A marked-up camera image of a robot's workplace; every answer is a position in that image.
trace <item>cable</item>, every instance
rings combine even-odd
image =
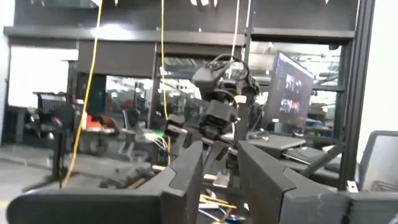
[[[161,18],[162,18],[162,28],[160,30],[160,44],[161,44],[161,60],[162,60],[162,68],[165,70],[164,65],[164,0],[162,0],[162,10],[161,10]],[[164,72],[161,73],[162,75],[162,82],[163,86],[166,86],[165,79],[164,79]],[[166,88],[163,89],[163,104],[164,104],[164,115],[165,118],[168,119],[167,116],[167,99],[166,99]],[[167,157],[167,164],[170,165],[171,157],[170,157],[170,137],[167,138],[167,149],[168,149],[168,157]]]
[[[232,135],[235,136],[235,122],[232,122]]]
[[[235,30],[234,30],[234,37],[233,37],[232,51],[231,51],[231,55],[232,56],[234,56],[234,54],[235,54],[236,39],[238,37],[239,5],[240,4],[241,4],[240,0],[237,0],[237,2],[236,2],[236,15],[235,15]]]
[[[102,15],[102,6],[103,6],[103,0],[100,0],[99,6],[98,6],[98,17],[97,17],[97,23],[96,23],[96,30],[100,28],[100,23],[101,23],[101,15]],[[91,82],[93,80],[93,73],[94,73],[94,68],[95,68],[95,60],[96,60],[96,54],[97,54],[97,45],[98,45],[98,37],[95,36],[94,38],[94,47],[93,47],[93,59],[91,61],[91,68],[90,68],[90,74],[88,75],[88,81],[87,81],[87,87],[86,87],[86,95],[85,95],[85,101],[83,104],[83,110],[82,112],[85,112],[87,109],[87,103],[88,103],[88,96],[90,94],[90,88],[91,88]],[[80,136],[81,136],[81,130],[83,129],[83,117],[80,120],[79,127],[77,129],[76,133],[76,139],[75,139],[75,145],[73,146],[73,156],[70,161],[70,166],[67,172],[67,175],[65,176],[63,182],[62,182],[62,187],[66,186],[70,180],[70,176],[72,175],[73,169],[75,168],[75,163],[76,163],[76,157],[77,157],[77,149],[79,146],[79,141],[80,141]]]

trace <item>window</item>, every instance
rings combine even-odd
[[[251,42],[249,68],[263,83],[269,83],[278,51],[288,55],[316,76],[316,85],[338,85],[341,47],[338,45]]]
[[[182,79],[165,79],[160,81],[157,90],[159,103],[156,104],[152,126],[160,129],[165,124],[164,94],[166,95],[167,114],[176,114],[185,118],[187,126],[196,125],[207,103],[200,99],[199,89]]]
[[[251,42],[248,64],[252,76],[261,85],[261,94],[251,109],[249,130],[267,129],[282,134],[291,134],[293,131],[293,127],[287,124],[263,120],[265,112],[262,112],[262,106],[267,101],[275,56],[278,52],[282,52],[315,76],[310,106],[303,127],[307,142],[316,145],[317,141],[331,142],[333,141],[331,138],[338,138],[341,133],[338,124],[341,123],[342,116],[337,116],[336,120],[335,114],[344,114],[345,109],[344,105],[338,105],[340,111],[335,111],[336,98],[345,90],[342,85],[343,80],[339,80],[345,78],[339,74],[341,55],[339,45]]]
[[[111,116],[119,127],[124,126],[122,110],[137,112],[137,120],[129,119],[129,122],[146,123],[149,115],[151,91],[152,80],[107,76],[105,113]]]
[[[267,129],[276,133],[291,133],[291,128],[285,124],[275,124],[271,121],[263,120],[264,113],[266,113],[264,105],[267,102],[267,97],[268,91],[263,91],[257,96],[256,103],[250,112],[249,130]],[[332,138],[335,123],[335,106],[335,92],[314,91],[310,100],[307,120],[303,127],[305,134]]]

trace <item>chair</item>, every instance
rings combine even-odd
[[[137,115],[134,111],[122,110],[124,129],[121,130],[125,134],[124,144],[119,148],[119,153],[127,155],[130,161],[139,159],[140,161],[146,161],[149,158],[149,154],[152,152],[143,151],[147,148],[149,141],[145,138],[140,138],[144,134],[143,127],[139,125],[138,118],[131,116]]]
[[[398,192],[398,131],[373,131],[359,163],[359,191]]]

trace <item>vertical pole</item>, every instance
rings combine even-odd
[[[354,180],[359,131],[365,91],[366,72],[371,43],[375,0],[363,0],[359,4],[358,23],[353,45],[353,55],[347,93],[346,148],[341,158],[338,188],[345,189],[348,180]]]

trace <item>yellow cable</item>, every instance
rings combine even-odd
[[[101,23],[102,5],[103,5],[103,1],[100,0],[99,6],[98,6],[98,17],[97,17],[96,30],[98,30],[98,28],[100,27],[100,23]],[[91,61],[90,74],[88,75],[85,102],[84,102],[84,105],[83,105],[83,112],[86,111],[86,109],[87,109],[88,96],[90,94],[91,81],[93,79],[93,73],[94,73],[94,67],[95,67],[95,60],[96,60],[96,54],[97,54],[97,45],[98,45],[98,37],[95,36],[95,38],[94,38],[94,47],[93,47],[93,60]],[[77,129],[75,145],[73,146],[72,160],[70,162],[68,173],[67,173],[67,175],[65,176],[65,178],[64,178],[64,180],[62,182],[62,187],[66,186],[68,184],[68,182],[70,180],[70,176],[72,175],[73,169],[75,168],[75,162],[76,162],[76,157],[77,157],[77,149],[78,149],[78,146],[79,146],[79,141],[80,141],[80,135],[81,135],[82,128],[83,128],[83,117],[80,120],[79,127]]]
[[[162,60],[162,69],[165,70],[164,66],[164,0],[162,0],[162,28],[160,30],[160,44],[161,44],[161,60]],[[164,72],[161,71],[162,74],[162,82],[163,82],[163,104],[164,104],[164,115],[166,119],[168,119],[167,116],[167,97],[166,97],[166,83],[164,79]],[[170,156],[170,137],[167,138],[167,151],[168,151],[168,156],[167,156],[167,164],[170,165],[171,163],[171,156]]]

